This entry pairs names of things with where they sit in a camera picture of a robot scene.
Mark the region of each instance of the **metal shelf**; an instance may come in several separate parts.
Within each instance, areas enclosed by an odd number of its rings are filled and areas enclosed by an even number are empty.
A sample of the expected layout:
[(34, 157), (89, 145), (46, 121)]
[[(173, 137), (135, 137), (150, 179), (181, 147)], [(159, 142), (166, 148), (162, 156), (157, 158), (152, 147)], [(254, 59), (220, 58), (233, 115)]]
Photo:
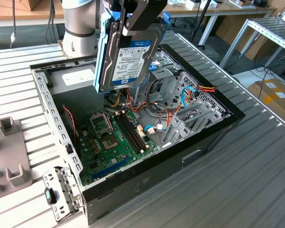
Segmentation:
[(255, 32), (253, 33), (249, 41), (246, 43), (243, 50), (241, 51), (242, 54), (253, 44), (258, 33), (264, 35), (265, 37), (272, 40), (281, 47), (277, 50), (277, 52), (274, 53), (273, 57), (270, 59), (270, 61), (267, 62), (266, 66), (270, 64), (270, 62), (281, 51), (282, 48), (285, 49), (285, 21), (283, 21), (280, 18), (247, 19), (242, 29), (240, 30), (240, 32), (234, 39), (233, 43), (231, 44), (228, 52), (221, 61), (219, 65), (221, 68), (225, 67), (226, 63), (229, 61), (232, 53), (235, 51), (236, 47), (238, 46), (239, 42), (244, 36), (247, 28), (249, 27), (253, 28)]

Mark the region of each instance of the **expansion slot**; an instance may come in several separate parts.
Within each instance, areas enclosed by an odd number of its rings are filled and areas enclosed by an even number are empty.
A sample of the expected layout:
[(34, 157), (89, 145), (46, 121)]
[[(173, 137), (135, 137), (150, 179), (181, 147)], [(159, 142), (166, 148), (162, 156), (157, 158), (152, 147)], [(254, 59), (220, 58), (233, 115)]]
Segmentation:
[(145, 144), (142, 139), (139, 137), (137, 132), (132, 128), (129, 123), (129, 120), (126, 116), (121, 115), (115, 118), (116, 123), (122, 129), (123, 134), (127, 138), (128, 142), (133, 147), (135, 153), (143, 152), (146, 149)]
[(104, 175), (107, 175), (108, 173), (114, 172), (115, 170), (119, 169), (120, 167), (124, 166), (126, 164), (126, 161), (129, 159), (130, 157), (125, 158), (124, 160), (110, 166), (109, 168), (106, 168), (105, 170), (102, 170), (98, 173), (95, 173), (92, 175), (92, 179), (96, 179), (98, 177), (102, 177)]

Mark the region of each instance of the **green circuit board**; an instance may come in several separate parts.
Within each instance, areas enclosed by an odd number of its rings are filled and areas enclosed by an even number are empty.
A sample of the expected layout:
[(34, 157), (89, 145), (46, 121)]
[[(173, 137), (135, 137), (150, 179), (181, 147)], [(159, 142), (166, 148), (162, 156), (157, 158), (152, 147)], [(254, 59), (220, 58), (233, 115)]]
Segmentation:
[[(108, 119), (113, 132), (111, 134), (105, 133), (101, 138), (96, 137), (89, 120), (77, 127), (79, 145), (76, 149), (80, 150), (80, 161), (84, 167), (80, 173), (80, 179), (84, 186), (157, 150), (155, 143), (145, 136), (142, 138), (142, 142), (148, 148), (143, 153), (135, 151), (128, 142), (120, 124), (116, 122), (116, 116), (108, 116)], [(129, 121), (139, 137), (138, 122), (131, 111), (125, 113), (123, 121)], [(103, 126), (101, 119), (97, 119), (97, 122), (93, 123), (98, 129), (106, 127), (106, 125)]]

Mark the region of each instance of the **motherboard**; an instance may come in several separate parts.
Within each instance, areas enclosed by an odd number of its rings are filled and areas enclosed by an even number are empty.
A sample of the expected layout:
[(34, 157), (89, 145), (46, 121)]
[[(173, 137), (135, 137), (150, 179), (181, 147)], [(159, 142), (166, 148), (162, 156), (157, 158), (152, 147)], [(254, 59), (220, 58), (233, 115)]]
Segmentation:
[(93, 114), (77, 130), (84, 186), (158, 150), (130, 110)]

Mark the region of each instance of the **cardboard box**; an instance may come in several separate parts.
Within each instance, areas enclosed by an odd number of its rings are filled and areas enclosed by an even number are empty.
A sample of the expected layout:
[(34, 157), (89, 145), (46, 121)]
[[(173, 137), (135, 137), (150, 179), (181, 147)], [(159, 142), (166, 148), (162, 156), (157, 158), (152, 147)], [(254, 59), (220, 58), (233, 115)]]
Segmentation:
[[(256, 97), (260, 93), (262, 81), (252, 84), (248, 90)], [(260, 100), (285, 121), (285, 85), (278, 79), (265, 80)]]
[(239, 6), (250, 6), (251, 5), (251, 1), (249, 0), (231, 0), (231, 1)]
[[(15, 8), (18, 10), (33, 11), (42, 0), (15, 0)], [(12, 8), (12, 0), (0, 0), (0, 6)]]

